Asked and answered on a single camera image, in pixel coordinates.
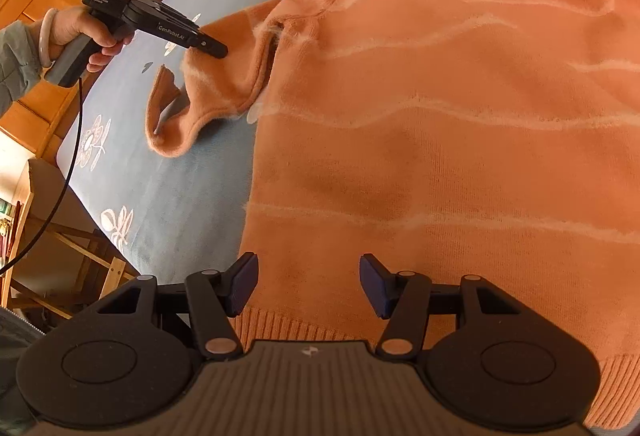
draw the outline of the ribbed hem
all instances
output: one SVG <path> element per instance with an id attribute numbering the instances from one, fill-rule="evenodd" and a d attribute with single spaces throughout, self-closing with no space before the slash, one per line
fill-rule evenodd
<path id="1" fill-rule="evenodd" d="M 600 363 L 600 390 L 585 421 L 588 427 L 619 429 L 640 409 L 640 355 L 618 355 Z"/>
<path id="2" fill-rule="evenodd" d="M 254 339 L 269 340 L 353 340 L 345 333 L 290 319 L 276 312 L 245 307 L 242 313 L 229 319 L 244 349 Z"/>

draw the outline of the black device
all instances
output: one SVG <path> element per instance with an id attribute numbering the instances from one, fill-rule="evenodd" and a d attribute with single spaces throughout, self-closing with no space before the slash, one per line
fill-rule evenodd
<path id="1" fill-rule="evenodd" d="M 158 38 L 188 48 L 193 46 L 216 58 L 227 54 L 226 45 L 203 34 L 189 18 L 158 0 L 82 0 L 90 14 L 102 21 L 117 40 L 143 30 Z M 44 78 L 57 86 L 70 88 L 82 76 L 91 54 L 102 47 L 81 34 L 65 46 Z"/>
<path id="2" fill-rule="evenodd" d="M 256 340 L 244 353 L 227 317 L 257 281 L 252 253 L 183 285 L 143 275 L 53 330 L 17 366 L 30 435 L 591 434 L 594 356 L 477 275 L 435 285 L 366 254 L 362 288 L 389 319 L 375 349 Z M 431 315 L 457 329 L 423 350 Z"/>

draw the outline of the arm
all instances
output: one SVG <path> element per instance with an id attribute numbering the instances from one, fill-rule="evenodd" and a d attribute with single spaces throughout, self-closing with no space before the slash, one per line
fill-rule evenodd
<path id="1" fill-rule="evenodd" d="M 42 66 L 38 56 L 40 26 L 15 22 L 0 30 L 0 117 L 9 106 L 40 82 Z M 60 10 L 53 19 L 49 36 L 49 55 L 52 60 L 60 56 L 65 44 L 80 33 L 86 34 L 102 51 L 89 58 L 87 71 L 98 72 L 114 55 L 120 53 L 131 37 L 116 42 L 104 23 L 87 13 L 85 7 Z"/>

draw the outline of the orange sweater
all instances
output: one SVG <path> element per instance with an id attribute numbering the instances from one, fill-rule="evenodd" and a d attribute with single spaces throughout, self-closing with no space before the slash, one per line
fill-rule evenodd
<path id="1" fill-rule="evenodd" d="M 161 68 L 146 120 L 165 156 L 215 117 L 258 116 L 240 251 L 255 337 L 375 340 L 371 252 L 437 283 L 477 273 L 602 366 L 589 424 L 640 408 L 640 0 L 271 0 L 203 30 L 191 106 Z"/>

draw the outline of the flower pattern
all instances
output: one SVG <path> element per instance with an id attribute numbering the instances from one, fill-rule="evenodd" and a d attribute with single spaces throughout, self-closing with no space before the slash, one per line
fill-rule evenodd
<path id="1" fill-rule="evenodd" d="M 109 235 L 111 242 L 122 252 L 124 245 L 128 245 L 127 234 L 133 222 L 133 209 L 127 212 L 123 205 L 116 219 L 116 214 L 112 209 L 102 211 L 100 214 L 100 224 Z"/>
<path id="2" fill-rule="evenodd" d="M 196 14 L 196 17 L 193 18 L 191 21 L 195 23 L 201 15 L 202 14 Z M 175 44 L 175 42 L 171 42 L 171 41 L 167 42 L 167 44 L 164 45 L 164 56 L 166 57 L 167 55 L 169 55 L 176 46 L 177 44 Z"/>
<path id="3" fill-rule="evenodd" d="M 107 139 L 107 135 L 109 135 L 110 128 L 111 119 L 109 119 L 107 123 L 102 126 L 102 115 L 98 115 L 95 118 L 94 125 L 84 132 L 84 135 L 80 140 L 81 151 L 78 153 L 76 165 L 85 167 L 95 153 L 95 158 L 91 164 L 91 167 L 89 168 L 89 171 L 93 171 L 95 169 L 95 166 L 100 159 L 100 155 L 104 153 L 104 141 Z"/>

